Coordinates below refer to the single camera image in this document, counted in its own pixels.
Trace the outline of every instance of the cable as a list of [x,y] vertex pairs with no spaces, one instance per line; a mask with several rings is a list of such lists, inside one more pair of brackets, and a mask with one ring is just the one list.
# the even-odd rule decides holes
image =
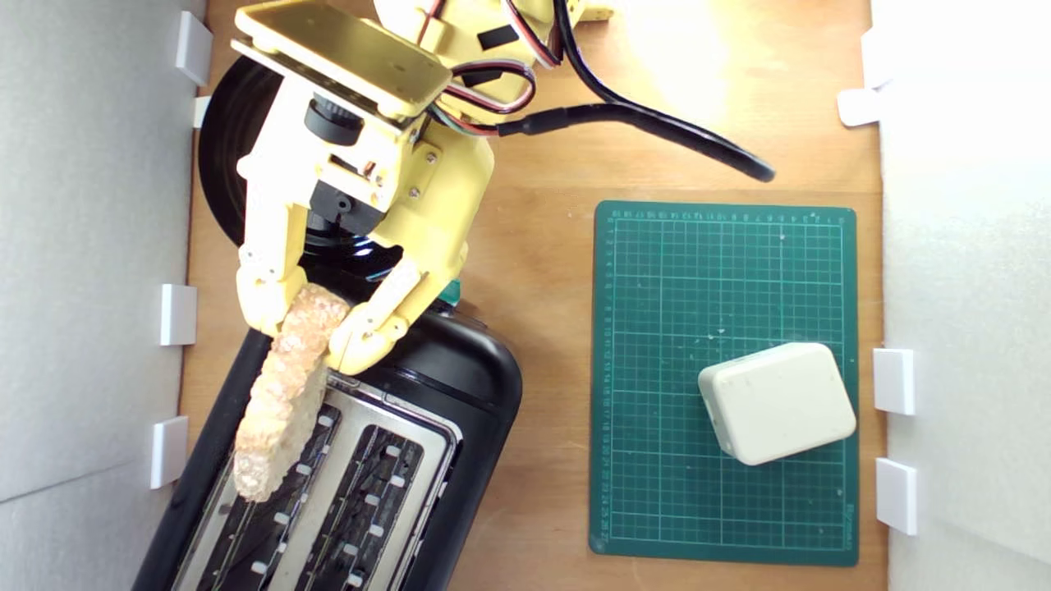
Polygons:
[[[588,64],[584,62],[583,55],[580,53],[580,47],[577,45],[576,37],[573,35],[573,21],[570,18],[570,9],[566,0],[554,0],[554,8],[555,27],[558,30],[559,38],[561,39],[564,57],[570,61],[570,65],[573,66],[574,72],[577,73],[580,80],[583,81],[583,83],[593,93],[606,103],[622,105],[648,117],[651,119],[650,124],[652,124],[653,129],[647,127],[647,123],[644,119],[636,120],[633,125],[661,137],[664,137],[661,134],[671,134],[684,140],[688,138],[689,135],[693,135],[694,141],[692,144],[684,143],[682,141],[677,141],[677,143],[696,151],[700,151],[701,154],[705,154],[706,156],[710,156],[717,161],[733,166],[734,168],[757,180],[768,182],[774,179],[774,168],[726,138],[723,138],[722,136],[709,131],[699,125],[695,125],[677,117],[673,117],[665,113],[661,113],[654,108],[636,103],[618,95],[609,86],[603,84],[602,81],[595,76],[591,68],[588,67]],[[729,161],[724,160],[724,156],[729,154],[734,154],[735,157],[729,159]]]
[[462,84],[453,82],[445,89],[445,93],[454,96],[458,99],[467,101],[481,109],[488,110],[490,113],[496,113],[500,115],[507,115],[511,113],[516,113],[521,110],[533,100],[536,96],[536,75],[533,69],[528,65],[514,61],[514,60],[477,60],[473,62],[467,62],[459,64],[452,68],[453,76],[462,76],[465,74],[481,74],[481,73],[499,73],[499,74],[513,74],[515,76],[521,77],[529,82],[526,90],[515,100],[503,103],[495,101],[492,98],[474,90],[473,88],[468,88]]
[[515,29],[518,38],[533,52],[536,61],[540,62],[540,65],[551,69],[562,63],[562,60],[548,48],[548,44],[541,41],[536,32],[533,30],[533,27],[526,22],[526,17],[518,12],[512,0],[500,0],[500,5],[503,7],[503,14],[511,21],[511,27]]
[[658,138],[699,151],[751,177],[760,178],[766,170],[764,164],[757,163],[756,159],[746,151],[719,142],[698,142],[697,135],[687,127],[672,121],[654,119],[648,114],[631,105],[617,103],[596,103],[541,110],[516,121],[497,124],[496,130],[499,136],[515,134],[536,136],[571,125],[600,121],[626,123]]
[[436,19],[441,16],[441,11],[446,7],[446,0],[434,0],[431,4],[431,9],[427,12],[427,18],[424,19],[424,26],[419,27],[419,36],[416,37],[416,45],[424,42],[424,36],[427,35],[427,27],[431,24],[431,19]]
[[497,135],[497,128],[493,125],[481,125],[476,123],[468,123],[462,119],[452,116],[449,111],[442,109],[437,104],[432,104],[430,107],[431,115],[433,115],[438,121],[444,123],[447,127],[459,131],[465,136],[495,136]]

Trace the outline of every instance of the wooden table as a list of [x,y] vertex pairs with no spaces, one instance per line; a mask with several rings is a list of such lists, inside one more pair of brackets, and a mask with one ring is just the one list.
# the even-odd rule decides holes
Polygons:
[[[244,0],[211,0],[211,83],[235,58]],[[336,2],[371,16],[368,2]],[[873,128],[839,123],[836,94],[861,84],[864,0],[623,1],[578,36],[614,88],[728,136],[778,168],[760,184],[626,126],[596,124],[494,141],[497,166],[462,273],[469,305],[508,344],[524,398],[460,557],[452,589],[880,590],[886,531],[872,458],[885,449],[870,355],[882,340],[881,181]],[[538,107],[594,101],[572,69],[540,72]],[[202,88],[209,94],[211,87]],[[592,235],[603,199],[847,206],[858,211],[861,321],[861,562],[780,567],[598,556],[588,549]],[[195,440],[246,326],[236,253],[195,180],[189,283],[198,344],[186,351],[181,411]]]

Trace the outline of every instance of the yellow robotic arm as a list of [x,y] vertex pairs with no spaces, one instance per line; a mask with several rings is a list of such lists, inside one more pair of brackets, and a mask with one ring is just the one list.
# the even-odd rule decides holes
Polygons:
[[[307,281],[298,262],[311,211],[345,232],[403,249],[331,338],[327,363],[342,373],[383,359],[459,274],[493,171],[482,136],[617,121],[758,180],[774,177],[733,142],[602,85],[571,33],[582,20],[609,18],[604,5],[375,0],[375,6],[382,24],[321,0],[253,4],[238,11],[244,37],[232,42],[283,77],[251,152],[238,163],[247,212],[236,284],[248,324],[270,335],[280,330]],[[512,118],[535,91],[527,64],[554,67],[563,54],[602,102]]]
[[[498,6],[490,19],[499,18]],[[431,30],[457,30],[437,22]],[[254,147],[238,164],[248,195],[242,311],[250,326],[276,334],[306,283],[298,261],[311,209],[335,212],[345,229],[380,246],[400,246],[400,261],[330,342],[328,365],[358,373],[460,272],[493,152],[482,138],[431,124],[426,109],[452,74],[409,39],[311,0],[247,6],[235,24],[245,37],[234,48],[284,76]],[[497,57],[519,53],[506,47]]]

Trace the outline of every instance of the green cutting mat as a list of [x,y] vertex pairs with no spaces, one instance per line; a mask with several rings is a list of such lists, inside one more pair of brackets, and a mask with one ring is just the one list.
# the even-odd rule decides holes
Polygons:
[[708,365],[821,342],[857,412],[853,211],[606,201],[595,218],[592,549],[856,565],[858,434],[748,467],[697,387]]

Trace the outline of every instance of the slice of bread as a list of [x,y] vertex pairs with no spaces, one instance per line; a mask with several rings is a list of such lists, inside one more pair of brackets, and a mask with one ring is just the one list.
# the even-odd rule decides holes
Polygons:
[[325,393],[329,339],[349,312],[342,298],[311,283],[292,302],[238,426],[233,484],[245,500],[268,500],[300,458]]

